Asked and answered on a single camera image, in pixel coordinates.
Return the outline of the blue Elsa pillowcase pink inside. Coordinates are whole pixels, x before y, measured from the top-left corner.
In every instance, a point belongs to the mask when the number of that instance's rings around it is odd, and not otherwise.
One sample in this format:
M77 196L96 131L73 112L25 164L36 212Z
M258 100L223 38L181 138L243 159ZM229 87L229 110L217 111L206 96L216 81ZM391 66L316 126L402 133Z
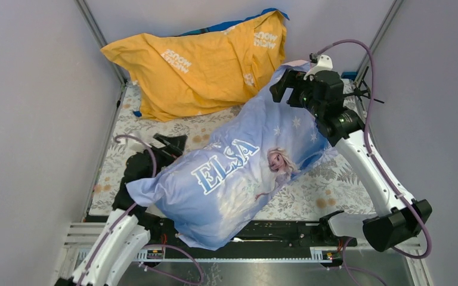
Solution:
M189 247L217 250L278 191L336 155L308 110L274 102L265 86L206 146L126 188L172 220Z

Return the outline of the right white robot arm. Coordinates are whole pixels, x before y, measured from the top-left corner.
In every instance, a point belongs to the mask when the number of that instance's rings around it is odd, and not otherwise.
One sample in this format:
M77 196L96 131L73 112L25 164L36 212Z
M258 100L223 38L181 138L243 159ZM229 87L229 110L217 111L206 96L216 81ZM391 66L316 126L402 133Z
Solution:
M292 90L287 104L304 108L315 118L320 133L354 169L368 192L374 214L348 214L336 211L320 219L319 240L334 245L341 238L366 240L374 250L390 248L405 254L397 246L423 233L423 254L408 254L424 259L432 251L431 236L425 226L432 213L427 200L416 200L379 155L361 117L344 106L344 83L335 71L308 74L287 68L270 86L274 102L281 102L286 89Z

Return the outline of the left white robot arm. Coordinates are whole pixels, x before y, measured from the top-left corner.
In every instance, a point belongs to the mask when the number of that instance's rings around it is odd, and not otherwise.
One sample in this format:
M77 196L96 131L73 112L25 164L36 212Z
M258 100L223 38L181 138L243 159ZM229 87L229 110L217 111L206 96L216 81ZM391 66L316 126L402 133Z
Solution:
M139 206L129 195L126 185L155 177L161 168L181 157L187 136L153 135L153 139L162 143L162 147L147 144L134 134L117 135L114 138L115 142L124 139L136 142L143 150L126 160L112 211L88 255L71 275L59 277L56 285L117 285L137 253L146 244L153 245L161 238L160 217L147 212L146 207Z

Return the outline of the yellow Mickey Mouse pillow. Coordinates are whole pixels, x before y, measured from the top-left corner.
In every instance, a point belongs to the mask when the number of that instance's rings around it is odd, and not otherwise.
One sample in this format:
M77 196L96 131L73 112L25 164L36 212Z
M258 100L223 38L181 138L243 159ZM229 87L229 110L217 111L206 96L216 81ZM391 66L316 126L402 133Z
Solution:
M158 37L148 33L101 49L141 91L135 115L168 122L244 104L285 58L287 17L271 10L214 32Z

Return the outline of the blue cloth behind pillow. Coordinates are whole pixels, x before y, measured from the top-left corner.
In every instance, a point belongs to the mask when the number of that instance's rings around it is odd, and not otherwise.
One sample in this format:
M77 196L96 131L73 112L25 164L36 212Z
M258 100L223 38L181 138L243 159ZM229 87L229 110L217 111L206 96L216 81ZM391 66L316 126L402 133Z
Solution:
M232 26L235 26L237 24L252 20L254 18L260 17L260 16L265 15L267 13L275 12L275 11L278 11L285 19L290 20L289 16L286 13L284 13L283 11L281 11L279 9L276 9L276 8L267 8L267 9L262 10L262 12L260 14L244 18L243 20L225 21L225 22L213 25L213 26L209 26L209 27L205 27L205 28L201 28L201 29L197 29L197 30L191 30L189 32L185 32L185 33L182 33L180 35L177 35L177 37L180 37L180 36L191 36L191 35L201 35L201 34L204 34L204 33L225 31L225 30L227 30L228 28L230 28Z

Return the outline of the black tripod stand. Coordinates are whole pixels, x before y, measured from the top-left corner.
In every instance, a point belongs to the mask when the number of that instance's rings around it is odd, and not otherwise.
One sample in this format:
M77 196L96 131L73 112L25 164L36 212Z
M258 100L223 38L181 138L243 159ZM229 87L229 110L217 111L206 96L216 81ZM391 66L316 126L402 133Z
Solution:
M349 96L353 96L359 100L360 103L363 103L363 98L372 100L372 92L370 86L366 83L365 78L368 73L369 67L364 69L362 74L362 78L358 83L355 83L353 87L353 91L348 94Z

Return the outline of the floral patterned mat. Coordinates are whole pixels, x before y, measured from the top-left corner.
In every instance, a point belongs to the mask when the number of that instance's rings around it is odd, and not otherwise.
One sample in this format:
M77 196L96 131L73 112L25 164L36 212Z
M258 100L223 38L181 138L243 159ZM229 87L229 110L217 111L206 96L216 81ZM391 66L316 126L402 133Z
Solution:
M101 222L109 215L125 163L135 154L135 149L140 147L138 143L125 138L116 142L116 135L139 136L144 142L156 146L160 143L153 139L155 133L167 136L187 135L185 149L190 151L204 147L210 134L240 111L239 106L234 106L204 116L156 122L138 118L134 114L140 102L138 86L127 86L86 212L85 219L88 222ZM314 221L336 210L356 214L372 213L372 201L352 167L342 156L331 155L329 158L276 194L255 219Z

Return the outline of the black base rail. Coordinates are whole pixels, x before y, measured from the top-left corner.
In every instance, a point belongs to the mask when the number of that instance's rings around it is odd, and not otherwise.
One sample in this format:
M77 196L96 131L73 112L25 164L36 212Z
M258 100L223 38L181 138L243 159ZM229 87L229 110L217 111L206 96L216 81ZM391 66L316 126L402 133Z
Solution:
M138 217L151 231L150 244L166 241L197 260L300 260L312 259L311 248L326 248L320 260L336 259L348 237L332 235L324 223L295 221L250 221L230 242L217 250L189 247L180 240L173 221L144 213Z

